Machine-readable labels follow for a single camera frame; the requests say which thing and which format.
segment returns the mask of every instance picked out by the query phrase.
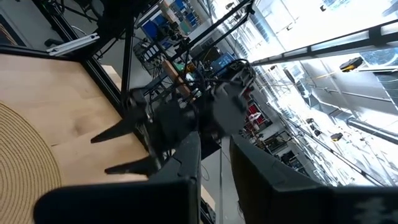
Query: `pipe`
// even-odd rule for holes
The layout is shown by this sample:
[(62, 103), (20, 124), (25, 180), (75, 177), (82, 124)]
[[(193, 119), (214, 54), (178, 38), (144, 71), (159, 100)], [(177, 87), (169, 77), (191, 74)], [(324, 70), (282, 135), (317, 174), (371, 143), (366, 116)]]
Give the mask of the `pipe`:
[(172, 57), (172, 60), (177, 59), (179, 56), (184, 54), (187, 49), (192, 48), (197, 42), (205, 38), (210, 32), (212, 32), (214, 29), (216, 29), (220, 24), (222, 24), (225, 20), (229, 19), (233, 14), (241, 10), (244, 6), (246, 6), (247, 3), (254, 2), (252, 0), (243, 0), (241, 1), (236, 7), (232, 8), (227, 14), (225, 14), (221, 19), (217, 20), (214, 24), (209, 26), (205, 31), (203, 31), (198, 37), (195, 39), (191, 40), (187, 46), (185, 46), (183, 49), (178, 48), (175, 49), (176, 54)]
[(391, 143), (398, 144), (398, 135), (396, 133), (387, 131), (385, 129), (377, 128), (363, 121), (359, 121), (355, 118), (347, 119), (347, 125), (389, 141)]
[(220, 43), (222, 40), (224, 40), (227, 36), (232, 34), (236, 29), (241, 27), (247, 20), (248, 20), (249, 14), (246, 14), (237, 24), (235, 24), (234, 27), (232, 27), (229, 31), (227, 31), (225, 34), (223, 34), (221, 37), (219, 37), (217, 40), (215, 40), (213, 43), (211, 43), (209, 46), (207, 46), (205, 49), (203, 49), (199, 54), (197, 54), (192, 61), (199, 60), (202, 55), (205, 53), (208, 53), (212, 47), (216, 46), (218, 43)]
[(272, 65), (281, 62), (294, 62), (297, 60), (308, 60), (397, 47), (398, 31), (395, 29), (397, 24), (398, 19), (317, 44), (284, 52), (280, 55), (256, 60), (252, 62), (251, 65), (253, 67)]
[(398, 72), (374, 72), (377, 80), (398, 110)]
[[(314, 85), (309, 85), (309, 86), (311, 88), (315, 88), (315, 89), (318, 89), (318, 90), (325, 90), (326, 92), (338, 93), (337, 90), (331, 90), (331, 89), (328, 89), (326, 87), (322, 88), (322, 87), (316, 87)], [(350, 96), (357, 96), (357, 97), (362, 97), (362, 98), (366, 98), (366, 99), (370, 99), (370, 100), (378, 100), (378, 101), (391, 103), (391, 100), (380, 98), (380, 97), (366, 96), (366, 95), (357, 94), (357, 93), (349, 93), (349, 92), (346, 92), (346, 91), (341, 91), (341, 93), (342, 94), (346, 94), (346, 95), (350, 95)]]

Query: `wire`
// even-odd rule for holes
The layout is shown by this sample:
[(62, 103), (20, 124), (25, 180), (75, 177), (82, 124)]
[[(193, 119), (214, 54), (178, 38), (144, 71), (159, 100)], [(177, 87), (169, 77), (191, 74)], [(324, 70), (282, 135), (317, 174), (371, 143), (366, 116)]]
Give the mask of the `wire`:
[(113, 43), (112, 43), (106, 50), (104, 50), (103, 52), (101, 52), (100, 55), (97, 56), (97, 60), (101, 60), (101, 59), (103, 58), (104, 54), (105, 54), (106, 52), (108, 52), (108, 51), (111, 49), (111, 47), (113, 47), (113, 45), (114, 45), (118, 40), (119, 40), (118, 38), (115, 38), (115, 40), (113, 41)]
[(225, 158), (228, 160), (228, 162), (231, 163), (230, 159), (229, 159), (228, 156), (225, 154), (225, 152), (224, 152), (222, 149), (220, 149), (220, 150), (221, 150), (221, 152), (224, 154), (224, 156), (225, 156)]
[(61, 0), (61, 3), (59, 4), (59, 6), (60, 6), (61, 14), (63, 14), (63, 13), (65, 12), (65, 3), (64, 3), (64, 0)]
[(283, 85), (270, 85), (270, 86), (291, 86), (295, 85), (294, 83), (289, 83), (289, 84), (283, 84)]
[(398, 78), (394, 79), (394, 80), (389, 80), (389, 81), (379, 81), (379, 83), (392, 83), (392, 82), (396, 82), (396, 81), (398, 81)]
[(152, 119), (153, 119), (153, 117), (155, 116), (155, 112), (154, 112), (154, 108), (152, 107), (152, 97), (153, 97), (153, 92), (151, 91), (150, 93), (149, 93), (149, 109), (150, 109), (150, 113), (151, 113), (151, 115), (152, 115)]
[(244, 220), (243, 211), (242, 211), (242, 208), (239, 206), (239, 203), (238, 203), (238, 205), (236, 206), (236, 209), (237, 209), (237, 211), (238, 211), (238, 215)]
[(201, 177), (203, 178), (203, 180), (209, 181), (209, 180), (210, 180), (209, 172), (207, 171), (206, 167), (205, 167), (203, 164), (201, 164), (201, 166), (204, 168), (204, 170), (205, 170), (206, 173), (207, 173), (207, 179), (203, 176), (203, 174), (201, 175)]

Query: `black cable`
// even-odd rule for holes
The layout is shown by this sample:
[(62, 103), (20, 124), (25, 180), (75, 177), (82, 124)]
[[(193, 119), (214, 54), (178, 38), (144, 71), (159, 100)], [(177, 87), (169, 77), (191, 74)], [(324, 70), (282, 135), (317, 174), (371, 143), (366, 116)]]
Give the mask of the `black cable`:
[(61, 0), (60, 5), (62, 6), (62, 7), (60, 8), (60, 11), (61, 11), (61, 13), (63, 14), (63, 13), (65, 12), (65, 2), (64, 2), (64, 0)]
[(220, 150), (221, 150), (221, 152), (224, 154), (226, 160), (228, 160), (228, 162), (231, 163), (230, 159), (229, 159), (228, 156), (225, 154), (225, 152), (224, 152), (222, 149), (220, 149)]
[(150, 113), (151, 113), (151, 115), (152, 115), (152, 119), (154, 118), (154, 116), (155, 116), (155, 112), (154, 112), (154, 108), (152, 107), (152, 97), (153, 97), (153, 92), (151, 91), (150, 93), (149, 93), (149, 109), (150, 109)]
[(243, 211), (239, 204), (236, 206), (236, 209), (238, 210), (238, 215), (244, 220)]
[(113, 45), (114, 45), (118, 40), (119, 40), (119, 38), (115, 38), (115, 40), (113, 41), (113, 43), (112, 43), (106, 50), (104, 50), (103, 52), (101, 52), (100, 55), (97, 55), (97, 60), (101, 60), (101, 59), (103, 58), (104, 54), (105, 54), (106, 52), (108, 52), (108, 51), (111, 49), (111, 47), (113, 47)]
[(203, 176), (203, 174), (201, 175), (201, 177), (203, 178), (203, 180), (205, 180), (205, 181), (209, 181), (210, 180), (210, 175), (209, 175), (209, 172), (207, 171), (207, 169), (206, 169), (206, 167), (203, 165), (203, 164), (201, 164), (201, 166), (204, 168), (204, 170), (206, 171), (206, 173), (207, 173), (207, 179)]

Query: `black metal frame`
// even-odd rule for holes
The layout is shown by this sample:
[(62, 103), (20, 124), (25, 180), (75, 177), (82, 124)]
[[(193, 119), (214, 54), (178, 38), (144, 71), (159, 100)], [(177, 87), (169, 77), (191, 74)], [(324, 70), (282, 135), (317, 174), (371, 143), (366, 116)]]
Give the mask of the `black metal frame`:
[[(232, 29), (227, 31), (227, 33), (222, 35), (220, 38), (215, 40), (210, 46), (208, 46), (206, 49), (202, 50), (202, 52), (199, 53), (199, 55), (205, 54), (205, 52), (207, 52), (210, 48), (214, 47), (216, 44), (221, 42), (223, 39), (225, 39), (228, 35), (230, 35), (232, 32), (234, 32), (236, 29), (238, 29), (241, 25), (243, 25), (247, 21), (247, 19), (249, 17), (249, 14), (253, 13), (253, 10), (252, 10), (252, 5), (253, 4), (254, 4), (254, 0), (243, 0), (243, 1), (241, 1), (237, 6), (232, 8), (221, 19), (219, 19), (217, 22), (215, 22), (209, 28), (207, 28), (205, 31), (203, 31), (198, 37), (196, 37), (195, 39), (191, 40), (186, 45), (180, 46), (178, 49), (176, 49), (176, 54), (173, 55), (173, 56), (169, 56), (167, 54), (167, 52), (163, 49), (163, 47), (159, 43), (157, 43), (156, 41), (153, 43), (153, 45), (156, 45), (156, 47), (159, 49), (160, 53), (164, 54), (165, 58), (173, 65), (173, 67), (177, 71), (178, 75), (181, 76), (181, 73), (175, 67), (175, 65), (173, 63), (174, 60), (176, 60), (179, 57), (181, 57), (185, 52), (188, 52), (189, 49), (191, 49), (195, 44), (197, 44), (202, 39), (206, 38), (210, 33), (212, 33), (225, 20), (229, 19), (231, 16), (233, 16), (236, 12), (238, 12), (242, 8), (246, 7), (246, 14), (244, 15), (244, 17)], [(162, 76), (159, 76), (156, 79), (152, 80), (150, 83), (148, 83), (146, 85), (147, 91), (145, 92), (145, 95), (148, 94), (150, 89), (157, 88), (157, 86), (159, 86), (165, 78), (166, 78), (166, 75), (162, 75)]]
[[(75, 31), (72, 29), (72, 27), (69, 25), (69, 23), (65, 20), (65, 18), (62, 16), (62, 13), (59, 11), (57, 7), (54, 7), (54, 5), (49, 5), (48, 1), (43, 1), (43, 0), (32, 0), (36, 7), (39, 9), (39, 11), (43, 14), (43, 16), (48, 20), (52, 28), (58, 33), (58, 35), (62, 38), (64, 42), (69, 42), (72, 40), (75, 40), (78, 38), (76, 35)], [(246, 20), (248, 17), (249, 13), (252, 13), (251, 6), (253, 4), (253, 0), (243, 0), (240, 2), (236, 7), (234, 7), (232, 10), (229, 11), (224, 17), (222, 17), (219, 21), (211, 25), (206, 31), (204, 31), (202, 34), (200, 34), (197, 38), (194, 40), (190, 41), (184, 48), (178, 49), (177, 53), (173, 57), (169, 57), (167, 53), (164, 51), (162, 52), (165, 54), (166, 58), (170, 60), (172, 65), (174, 64), (173, 61), (177, 58), (179, 58), (181, 55), (183, 55), (186, 51), (189, 50), (190, 47), (193, 47), (196, 43), (198, 43), (202, 38), (205, 38), (210, 32), (213, 31), (213, 29), (217, 28), (221, 23), (223, 23), (225, 20), (227, 20), (230, 16), (232, 16), (235, 12), (238, 12), (241, 8), (247, 6), (248, 10), (246, 11), (246, 15), (244, 19)], [(239, 22), (237, 26), (234, 26), (233, 29), (227, 32), (227, 34), (221, 36), (218, 40), (215, 41), (215, 44), (217, 44), (219, 41), (224, 39), (227, 35), (232, 33), (235, 29), (237, 29), (241, 24), (244, 23)], [(383, 47), (386, 45), (386, 43), (396, 41), (396, 32), (391, 32), (386, 35), (382, 35), (382, 27), (387, 26), (389, 24), (392, 24), (397, 21), (392, 21), (386, 24), (381, 24), (376, 27), (372, 27), (371, 29), (366, 29), (368, 31), (368, 34), (370, 36), (369, 39), (366, 40), (359, 40), (357, 44), (343, 44), (342, 47), (336, 46), (336, 45), (327, 45), (326, 47), (322, 48), (320, 52), (314, 51), (311, 46), (308, 46), (307, 51), (302, 53), (299, 50), (294, 52), (286, 52), (282, 54), (281, 56), (275, 56), (272, 58), (265, 58), (263, 60), (257, 61), (253, 63), (254, 66), (256, 65), (264, 65), (264, 64), (269, 64), (269, 63), (277, 63), (281, 61), (289, 61), (289, 60), (298, 60), (301, 58), (308, 58), (308, 57), (327, 57), (331, 55), (336, 55), (336, 52), (341, 53), (343, 52), (345, 54), (348, 53), (353, 53), (353, 52), (347, 52), (347, 50), (350, 49), (355, 49), (357, 50), (358, 47), (367, 47), (367, 46), (377, 46), (377, 47)], [(96, 50), (100, 49), (103, 47), (105, 44), (107, 44), (112, 38), (114, 38), (112, 35), (108, 35), (106, 37), (101, 37), (101, 40), (97, 43), (95, 43), (94, 46), (88, 47), (83, 57), (76, 58), (76, 57), (53, 57), (49, 56), (46, 52), (39, 51), (39, 50), (32, 50), (28, 49), (25, 47), (11, 47), (11, 46), (3, 46), (0, 45), (0, 54), (12, 54), (12, 55), (20, 55), (20, 56), (28, 56), (28, 57), (37, 57), (37, 58), (48, 58), (48, 59), (56, 59), (56, 60), (70, 60), (70, 61), (77, 61), (82, 64), (82, 66), (85, 68), (89, 76), (93, 79), (93, 81), (97, 84), (98, 88), (103, 92), (105, 97), (109, 100), (109, 102), (112, 104), (112, 106), (115, 108), (115, 110), (120, 114), (120, 116), (124, 116), (125, 113), (125, 108), (122, 104), (124, 97), (126, 96), (127, 91), (129, 90), (129, 77), (131, 73), (131, 55), (132, 55), (132, 33), (133, 33), (133, 24), (134, 21), (131, 18), (131, 21), (129, 24), (130, 29), (127, 29), (127, 37), (126, 37), (126, 44), (124, 48), (124, 60), (123, 60), (123, 75), (122, 75), (122, 91), (119, 91), (119, 89), (116, 87), (116, 85), (113, 83), (113, 81), (110, 79), (108, 74), (104, 71), (102, 66), (97, 62), (96, 59), (94, 59), (93, 55), (96, 53)], [(147, 90), (152, 90), (156, 89), (157, 85), (159, 82), (161, 82), (165, 77), (159, 77), (155, 82), (157, 83), (149, 83), (146, 87)]]

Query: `cable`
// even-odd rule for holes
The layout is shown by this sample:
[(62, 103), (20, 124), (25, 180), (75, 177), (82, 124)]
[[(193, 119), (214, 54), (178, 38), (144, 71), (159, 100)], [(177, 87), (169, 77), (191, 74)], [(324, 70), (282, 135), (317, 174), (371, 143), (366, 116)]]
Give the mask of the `cable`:
[(207, 179), (203, 176), (203, 174), (201, 175), (201, 177), (203, 178), (203, 180), (205, 180), (205, 181), (209, 181), (210, 180), (210, 175), (209, 175), (209, 172), (207, 172), (207, 169), (206, 169), (206, 167), (203, 165), (203, 164), (201, 164), (201, 166), (204, 168), (204, 170), (206, 171), (206, 173), (207, 173)]
[(155, 112), (154, 112), (154, 108), (152, 107), (152, 97), (153, 97), (153, 92), (151, 91), (150, 93), (149, 93), (149, 109), (150, 109), (150, 113), (151, 113), (151, 115), (152, 115), (152, 119), (153, 119), (153, 117), (155, 116)]
[(110, 50), (110, 48), (113, 47), (113, 45), (114, 45), (118, 40), (119, 40), (118, 38), (115, 38), (115, 40), (113, 41), (113, 43), (112, 43), (106, 50), (104, 50), (103, 52), (101, 52), (100, 55), (97, 55), (97, 60), (101, 60), (101, 59), (103, 58), (104, 54), (105, 54), (106, 52), (108, 52), (108, 51)]
[(236, 209), (238, 211), (238, 215), (244, 220), (243, 211), (242, 211), (242, 208), (239, 205), (239, 202), (238, 202), (238, 205), (236, 206)]
[(222, 149), (220, 149), (220, 150), (221, 150), (221, 152), (224, 154), (224, 156), (225, 156), (225, 158), (228, 160), (228, 162), (231, 163), (230, 159), (229, 159), (228, 156), (225, 154), (225, 152), (224, 152)]
[(65, 3), (64, 3), (64, 0), (61, 0), (61, 3), (58, 4), (58, 6), (60, 6), (60, 12), (61, 12), (61, 14), (63, 14), (63, 13), (65, 12)]
[(283, 85), (270, 85), (270, 86), (291, 86), (295, 85), (294, 83), (289, 83), (289, 84), (283, 84)]

